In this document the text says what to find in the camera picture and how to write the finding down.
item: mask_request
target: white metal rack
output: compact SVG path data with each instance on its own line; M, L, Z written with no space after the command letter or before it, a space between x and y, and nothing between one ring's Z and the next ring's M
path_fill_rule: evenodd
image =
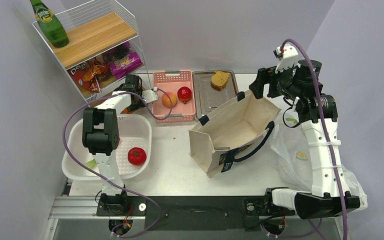
M106 24L103 19L111 17L111 14L115 18L120 18L119 22L117 22L118 24L113 26L113 28L108 27L108 29L104 29L104 27L110 24ZM76 85L67 70L129 41L143 62L143 65L135 71L145 67L149 87L151 87L136 17L116 0L91 0L77 7L60 12L56 14L56 16L62 23L70 39L70 43L67 46L61 48L52 46L50 42L47 41L37 21L33 22L33 26L55 56L61 68L64 69L68 80L74 85L85 102L89 103L92 100L111 93L120 86L124 77L119 79L112 77L103 82L100 93L92 93ZM81 36L82 34L79 31L89 30L93 27L97 29L96 32L92 30L85 31L85 34Z

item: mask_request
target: metal tray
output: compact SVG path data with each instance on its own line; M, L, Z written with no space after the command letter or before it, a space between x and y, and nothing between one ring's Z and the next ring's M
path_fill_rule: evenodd
M221 71L229 74L227 85L221 91L211 86L211 77ZM196 117L200 119L238 94L235 73L232 70L208 70L192 72Z

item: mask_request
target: peach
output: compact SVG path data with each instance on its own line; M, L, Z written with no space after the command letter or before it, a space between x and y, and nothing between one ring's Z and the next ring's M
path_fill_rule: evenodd
M176 104L178 103L178 99L176 98L176 95L171 91L168 91L167 94L170 96L171 102L173 103L173 107L176 106ZM170 108L170 100L167 95L162 94L161 102L164 106L166 106L167 108Z

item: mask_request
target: screw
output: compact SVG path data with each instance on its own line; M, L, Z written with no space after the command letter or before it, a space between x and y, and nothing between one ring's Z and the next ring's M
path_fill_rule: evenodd
M254 210L254 205L250 204L250 205L246 206L246 209L248 211L253 211Z
M139 204L139 211L143 212L145 209L147 209L147 205L145 203Z

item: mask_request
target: green vegetable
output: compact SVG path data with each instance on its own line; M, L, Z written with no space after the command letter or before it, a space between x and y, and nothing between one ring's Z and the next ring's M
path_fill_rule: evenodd
M86 162L86 164L84 164L84 165L86 165L86 167L88 167L90 169L93 169L94 167L97 166L97 161L95 161L95 159L92 159L92 160Z
M288 122L293 122L294 124L298 123L298 121L296 119L290 118L290 117L285 118L285 120L288 121Z

